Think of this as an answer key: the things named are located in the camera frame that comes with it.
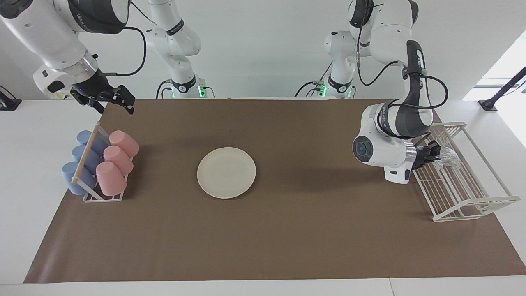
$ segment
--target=black cable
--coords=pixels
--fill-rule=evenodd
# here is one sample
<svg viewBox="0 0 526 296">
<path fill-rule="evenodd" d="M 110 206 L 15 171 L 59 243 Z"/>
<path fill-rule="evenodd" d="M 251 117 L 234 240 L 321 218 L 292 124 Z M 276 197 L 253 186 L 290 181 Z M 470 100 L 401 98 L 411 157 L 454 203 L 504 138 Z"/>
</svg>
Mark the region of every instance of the black cable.
<svg viewBox="0 0 526 296">
<path fill-rule="evenodd" d="M 313 89 L 309 90 L 309 92 L 307 93 L 307 96 L 309 96 L 310 92 L 312 92 L 312 94 L 310 94 L 310 96 L 313 96 L 316 92 L 319 92 L 319 91 L 321 91 L 321 89 L 313 88 Z"/>
<path fill-rule="evenodd" d="M 333 63 L 334 63 L 334 61 L 330 62 L 329 66 L 327 67 L 327 70 L 325 70 L 325 72 L 321 76 L 320 80 L 323 80 L 323 78 L 325 77 L 325 74 L 327 74 L 327 72 L 329 71 L 329 69 L 330 69 L 330 67 L 332 66 Z"/>
<path fill-rule="evenodd" d="M 515 88 L 513 91 L 507 93 L 507 94 L 503 94 L 502 96 L 507 96 L 509 94 L 512 94 L 514 92 L 516 92 L 519 88 L 521 88 L 524 84 L 526 83 L 526 80 L 524 82 L 521 83 L 521 85 L 517 86 L 517 88 Z"/>
<path fill-rule="evenodd" d="M 352 94 L 352 98 L 354 99 L 355 98 L 355 95 L 356 95 L 356 86 L 351 86 L 351 91 L 352 90 L 355 90 L 355 92 Z"/>
<path fill-rule="evenodd" d="M 430 135 L 431 135 L 431 132 L 427 132 L 426 135 L 423 136 L 420 140 L 418 140 L 413 146 L 416 147 L 420 145 L 420 143 L 422 143 L 425 139 L 429 138 Z"/>
<path fill-rule="evenodd" d="M 214 89 L 213 89 L 213 88 L 211 88 L 210 86 L 205 86 L 205 87 L 203 87 L 203 89 L 205 89 L 205 90 L 211 90 L 211 91 L 212 91 L 212 96 L 214 96 L 214 98 L 216 98 L 216 93 L 214 92 Z"/>
<path fill-rule="evenodd" d="M 360 27 L 360 32 L 358 33 L 358 40 L 357 40 L 357 42 L 356 42 L 356 52 L 357 52 L 358 54 L 360 53 L 360 38 L 361 38 L 361 32 L 362 32 L 362 30 L 363 30 L 363 26 L 364 26 L 364 23 L 365 23 L 366 18 L 367 18 L 367 14 L 364 14 L 364 15 L 363 15 L 363 20 L 362 20 L 362 26 Z M 373 79 L 373 80 L 371 81 L 371 83 L 365 83 L 365 82 L 363 81 L 362 77 L 361 77 L 360 63 L 358 62 L 358 63 L 357 63 L 358 77 L 360 78 L 360 81 L 362 82 L 363 85 L 365 85 L 365 86 L 370 86 L 370 85 L 372 85 L 374 82 L 376 82 L 376 80 L 377 80 L 378 78 L 380 78 L 380 76 L 381 76 L 382 73 L 387 69 L 387 67 L 389 67 L 390 65 L 396 64 L 396 63 L 398 63 L 398 62 L 397 62 L 397 61 L 393 61 L 393 62 L 391 62 L 391 63 L 385 65 L 385 67 L 383 67 L 382 71 L 380 71 L 380 73 L 378 73 L 378 75 L 375 77 L 375 79 Z"/>
<path fill-rule="evenodd" d="M 387 105 L 387 109 L 389 109 L 389 108 L 391 107 L 391 104 L 392 104 L 393 102 L 394 102 L 394 101 L 392 101 L 391 103 L 389 103 L 389 105 Z M 381 122 L 380 122 L 380 114 L 381 114 L 381 112 L 378 112 L 378 115 L 376 116 L 376 124 L 377 124 L 377 126 L 378 126 L 378 127 L 384 132 L 384 133 L 387 134 L 387 131 L 385 131 L 385 130 L 382 128 L 382 124 L 381 124 Z M 408 136 L 397 136 L 397 135 L 394 135 L 394 134 L 389 135 L 389 136 L 392 136 L 392 137 L 395 137 L 395 138 L 398 138 L 398 139 L 402 139 L 402 140 L 408 140 L 408 139 L 412 139 L 412 138 L 414 138 L 414 137 L 408 137 Z"/>
<path fill-rule="evenodd" d="M 351 9 L 351 5 L 352 5 L 352 1 L 351 1 L 351 3 L 349 3 L 349 8 L 347 9 L 347 11 L 349 11 Z M 378 6 L 382 6 L 382 5 L 383 5 L 383 3 L 382 4 L 378 4 L 378 5 L 373 5 L 373 8 L 378 7 Z"/>
<path fill-rule="evenodd" d="M 444 100 L 438 104 L 438 105 L 435 105 L 435 106 L 429 106 L 429 107 L 426 107 L 426 106 L 415 106 L 415 105 L 410 105 L 410 104 L 405 104 L 405 103 L 397 103 L 397 104 L 392 104 L 390 105 L 389 107 L 395 107 L 395 106 L 405 106 L 405 107 L 409 107 L 409 108 L 413 108 L 413 109 L 425 109 L 425 110 L 430 110 L 430 109 L 435 109 L 435 108 L 438 108 L 438 107 L 441 107 L 443 106 L 447 101 L 448 101 L 448 98 L 449 98 L 449 90 L 448 90 L 448 87 L 446 86 L 446 84 L 444 83 L 444 81 L 436 78 L 436 77 L 433 77 L 433 76 L 429 76 L 429 75 L 422 75 L 422 74 L 418 74 L 418 73 L 413 73 L 413 74 L 410 74 L 411 76 L 417 76 L 417 77 L 421 77 L 421 78 L 428 78 L 428 79 L 431 79 L 431 80 L 434 80 L 438 83 L 440 83 L 442 85 L 442 87 L 444 88 L 444 92 L 446 93 L 445 96 L 444 96 Z"/>
<path fill-rule="evenodd" d="M 1 85 L 0 85 L 0 87 L 1 87 L 3 90 L 7 91 L 7 93 L 10 94 L 10 95 L 13 97 L 13 99 L 16 100 L 16 97 L 15 97 L 15 95 L 14 95 L 12 92 L 10 92 L 7 88 L 5 88 L 5 87 L 3 87 L 3 86 L 1 86 Z"/>
<path fill-rule="evenodd" d="M 139 73 L 139 71 L 144 67 L 144 63 L 146 62 L 146 37 L 144 36 L 144 33 L 143 31 L 139 30 L 138 28 L 135 28 L 135 27 L 124 27 L 123 29 L 126 29 L 126 30 L 134 30 L 134 31 L 137 31 L 140 33 L 141 37 L 143 38 L 143 43 L 144 43 L 144 55 L 143 55 L 143 61 L 142 63 L 140 64 L 139 68 L 131 73 L 127 73 L 127 74 L 120 74 L 120 73 L 106 73 L 106 76 L 132 76 L 132 75 L 135 75 L 137 73 Z"/>
<path fill-rule="evenodd" d="M 383 74 L 383 72 L 387 69 L 387 67 L 389 67 L 390 65 L 393 65 L 393 64 L 397 64 L 397 63 L 398 63 L 398 62 L 393 61 L 393 62 L 391 62 L 391 63 L 385 65 L 385 67 L 383 67 L 382 71 L 380 71 L 380 73 L 378 73 L 378 75 L 376 75 L 375 79 L 373 79 L 373 80 L 371 81 L 371 83 L 365 83 L 365 82 L 363 81 L 363 79 L 362 79 L 362 77 L 361 77 L 360 67 L 358 67 L 358 77 L 360 78 L 360 81 L 362 82 L 363 85 L 365 85 L 365 86 L 370 86 L 370 85 L 372 85 L 373 83 L 375 83 L 376 80 L 377 80 L 378 78 L 380 78 L 380 76 L 381 76 L 381 75 Z"/>
<path fill-rule="evenodd" d="M 144 14 L 144 12 L 142 10 L 140 10 L 140 8 L 137 5 L 135 5 L 135 3 L 132 2 L 131 4 L 135 7 L 135 9 L 137 9 L 143 15 L 143 17 L 145 17 L 147 20 L 149 20 L 150 23 L 152 23 L 152 24 L 157 26 L 157 24 L 154 21 L 152 21 L 146 14 Z"/>
<path fill-rule="evenodd" d="M 166 83 L 168 83 L 168 81 L 164 80 L 163 82 L 161 82 L 161 84 L 159 84 L 159 87 L 157 88 L 157 93 L 155 93 L 155 98 L 159 98 L 159 92 L 161 91 L 161 87 Z"/>
<path fill-rule="evenodd" d="M 314 81 L 310 81 L 310 82 L 307 82 L 306 84 L 302 85 L 302 86 L 298 89 L 298 91 L 296 92 L 296 94 L 295 94 L 294 96 L 298 96 L 299 92 L 301 92 L 301 90 L 304 89 L 305 86 L 307 86 L 307 85 L 309 85 L 309 84 L 315 84 L 315 82 L 314 82 Z"/>
<path fill-rule="evenodd" d="M 424 56 L 424 52 L 420 49 L 418 49 L 417 51 L 420 51 L 420 54 L 422 55 L 422 64 L 423 64 L 424 69 L 426 69 L 426 57 Z M 426 82 L 426 95 L 428 98 L 429 105 L 431 106 L 433 103 L 431 103 L 431 98 L 429 97 L 429 87 L 428 87 L 427 78 L 425 78 L 424 80 Z"/>
<path fill-rule="evenodd" d="M 165 88 L 163 88 L 163 91 L 161 91 L 161 98 L 164 98 L 164 91 L 165 91 L 165 90 L 169 90 L 169 91 L 171 91 L 171 87 L 165 87 Z"/>
</svg>

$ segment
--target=black stand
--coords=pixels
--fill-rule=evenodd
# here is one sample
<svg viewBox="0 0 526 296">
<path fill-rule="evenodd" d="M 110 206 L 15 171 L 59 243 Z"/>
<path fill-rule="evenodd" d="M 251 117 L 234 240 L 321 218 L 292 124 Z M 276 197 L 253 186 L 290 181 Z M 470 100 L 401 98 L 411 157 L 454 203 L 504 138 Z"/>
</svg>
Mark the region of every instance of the black stand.
<svg viewBox="0 0 526 296">
<path fill-rule="evenodd" d="M 515 75 L 505 86 L 503 86 L 491 99 L 479 101 L 480 106 L 486 111 L 497 111 L 495 103 L 507 93 L 520 79 L 526 76 L 526 67 Z"/>
<path fill-rule="evenodd" d="M 22 100 L 10 99 L 3 92 L 0 92 L 0 111 L 15 111 Z"/>
</svg>

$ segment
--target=white wire rack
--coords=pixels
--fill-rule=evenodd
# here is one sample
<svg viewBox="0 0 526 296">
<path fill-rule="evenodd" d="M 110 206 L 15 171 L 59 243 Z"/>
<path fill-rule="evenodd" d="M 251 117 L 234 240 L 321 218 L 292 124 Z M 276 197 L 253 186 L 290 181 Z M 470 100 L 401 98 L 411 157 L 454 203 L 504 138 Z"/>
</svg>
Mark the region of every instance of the white wire rack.
<svg viewBox="0 0 526 296">
<path fill-rule="evenodd" d="M 431 135 L 425 140 L 426 144 L 436 140 L 440 146 L 455 150 L 460 157 L 460 167 L 441 166 L 434 162 L 414 171 L 435 222 L 478 219 L 520 200 L 510 193 L 465 127 L 465 122 L 435 123 L 429 130 Z M 453 141 L 459 133 L 471 142 L 506 196 L 489 196 Z"/>
</svg>

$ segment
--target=window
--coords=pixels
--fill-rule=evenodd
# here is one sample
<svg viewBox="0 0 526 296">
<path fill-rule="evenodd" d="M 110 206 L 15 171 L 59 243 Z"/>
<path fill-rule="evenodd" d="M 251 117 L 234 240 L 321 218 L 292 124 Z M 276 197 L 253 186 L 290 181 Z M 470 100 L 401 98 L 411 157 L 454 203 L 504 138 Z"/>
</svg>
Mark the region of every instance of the window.
<svg viewBox="0 0 526 296">
<path fill-rule="evenodd" d="M 464 97 L 464 101 L 488 100 L 500 88 L 526 66 L 526 32 L 511 45 L 495 65 L 482 77 L 476 86 Z M 507 95 L 495 104 L 498 114 L 506 122 L 515 136 L 526 146 L 524 110 L 526 110 L 526 83 L 518 88 L 526 77 L 521 79 Z"/>
</svg>

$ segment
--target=green indicator light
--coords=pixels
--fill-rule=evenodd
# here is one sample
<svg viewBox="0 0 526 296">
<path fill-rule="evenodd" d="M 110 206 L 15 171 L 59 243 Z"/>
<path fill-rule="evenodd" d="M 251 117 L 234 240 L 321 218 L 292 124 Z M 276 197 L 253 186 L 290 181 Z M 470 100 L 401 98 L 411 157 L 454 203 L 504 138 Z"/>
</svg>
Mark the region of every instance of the green indicator light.
<svg viewBox="0 0 526 296">
<path fill-rule="evenodd" d="M 199 87 L 199 95 L 201 97 L 205 97 L 206 96 L 206 92 L 204 90 L 204 88 L 202 86 Z"/>
<path fill-rule="evenodd" d="M 325 96 L 326 93 L 327 93 L 327 87 L 323 85 L 321 87 L 320 96 Z"/>
</svg>

